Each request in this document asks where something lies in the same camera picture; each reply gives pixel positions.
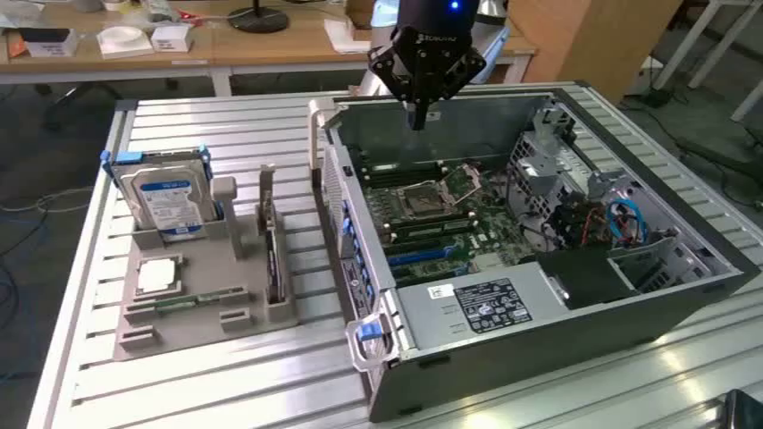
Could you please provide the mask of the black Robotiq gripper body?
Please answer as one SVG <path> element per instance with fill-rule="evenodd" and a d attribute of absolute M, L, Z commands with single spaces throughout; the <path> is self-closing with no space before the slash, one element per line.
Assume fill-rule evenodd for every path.
<path fill-rule="evenodd" d="M 410 75 L 416 101 L 416 63 L 420 51 L 464 52 L 472 46 L 471 35 L 478 14 L 476 1 L 402 1 L 392 47 Z"/>

